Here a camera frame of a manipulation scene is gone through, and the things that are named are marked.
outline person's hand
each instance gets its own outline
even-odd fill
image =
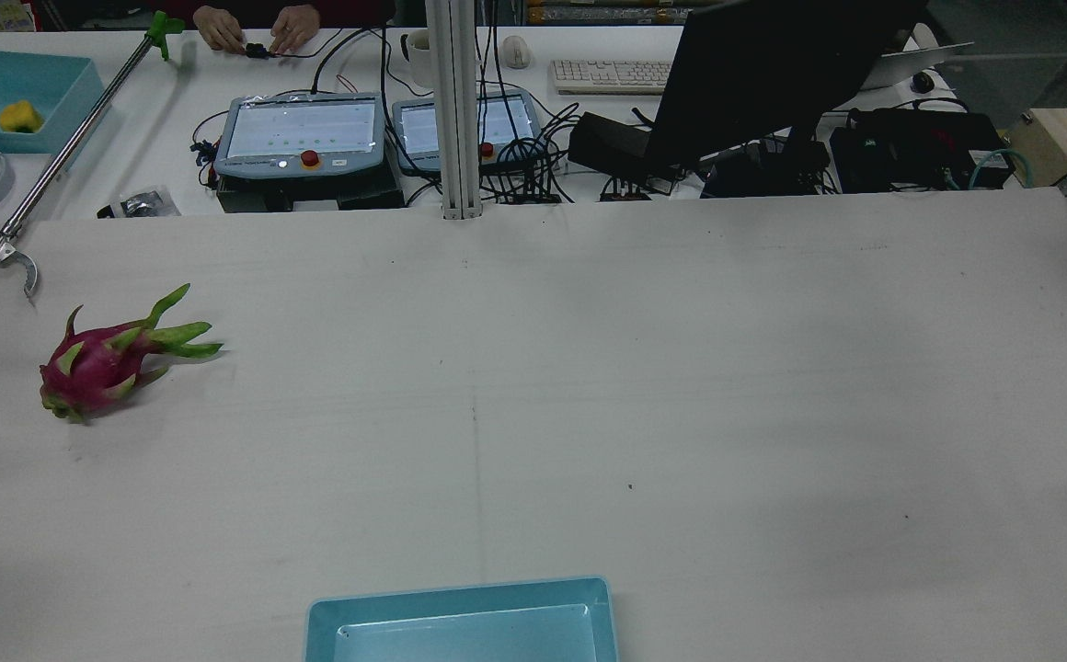
[[[282,56],[305,45],[320,30],[320,13],[312,4],[293,4],[281,10],[272,25],[272,53]]]
[[[194,10],[194,25],[203,42],[213,50],[243,53],[243,29],[230,12],[203,4]]]

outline tablet screen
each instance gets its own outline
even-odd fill
[[[505,110],[505,101],[508,101],[509,112]],[[507,96],[505,101],[489,99],[479,105],[477,124],[480,128],[480,142],[492,142],[493,145],[503,147],[517,138],[535,138],[534,122],[522,97]],[[509,113],[512,113],[512,122],[509,121]],[[408,155],[418,156],[440,151],[436,106],[410,106],[400,110],[399,115]]]
[[[225,158],[316,152],[370,152],[375,101],[240,106]]]

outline dragon fruit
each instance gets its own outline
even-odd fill
[[[46,365],[38,366],[43,385],[43,407],[58,419],[83,422],[86,414],[112,406],[139,387],[162,377],[169,366],[142,373],[146,354],[172,354],[186,358],[213,356],[222,343],[188,344],[205,334],[210,325],[192,321],[181,327],[157,328],[164,311],[177,304],[190,284],[173,290],[154,305],[150,315],[118,324],[116,327],[90,328],[76,334],[76,306],[67,317],[67,332]]]

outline sticker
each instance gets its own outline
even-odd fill
[[[968,149],[967,154],[971,156],[971,160],[974,160],[975,164],[983,163],[984,168],[1012,168],[1008,160],[1004,159],[1004,155],[993,154],[990,149]]]

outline grabber tool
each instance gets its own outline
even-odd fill
[[[117,90],[129,78],[130,73],[133,73],[137,65],[145,59],[145,56],[150,51],[150,47],[157,46],[162,51],[162,59],[169,60],[170,47],[166,45],[166,35],[179,34],[181,30],[185,30],[185,21],[180,20],[180,18],[168,17],[164,12],[156,12],[154,14],[154,22],[152,22],[150,29],[146,30],[145,35],[143,35],[142,43],[133,50],[133,54],[121,67],[121,70],[116,73],[116,78],[113,78],[109,86],[105,89],[103,94],[97,99],[96,105],[92,106],[92,110],[89,110],[87,116],[76,127],[75,133],[71,133],[71,138],[68,138],[65,145],[59,149],[55,158],[50,160],[43,174],[38,176],[37,182],[30,188],[30,192],[26,194],[26,198],[23,198],[19,206],[15,209],[15,214],[11,215],[9,221],[0,230],[0,265],[6,264],[10,261],[17,262],[26,268],[26,283],[22,285],[22,290],[28,298],[34,294],[34,288],[38,283],[38,267],[29,255],[17,250],[12,241],[22,231],[30,217],[30,212],[38,204],[38,201],[42,200],[47,186],[55,179],[55,176],[59,175],[59,172],[62,171],[68,159],[71,158],[71,155],[76,154],[81,143],[83,143],[83,139],[87,138],[87,135],[92,133],[92,130],[96,129],[100,117],[103,116],[105,111],[109,108],[110,103],[112,103],[112,97],[116,95]]]

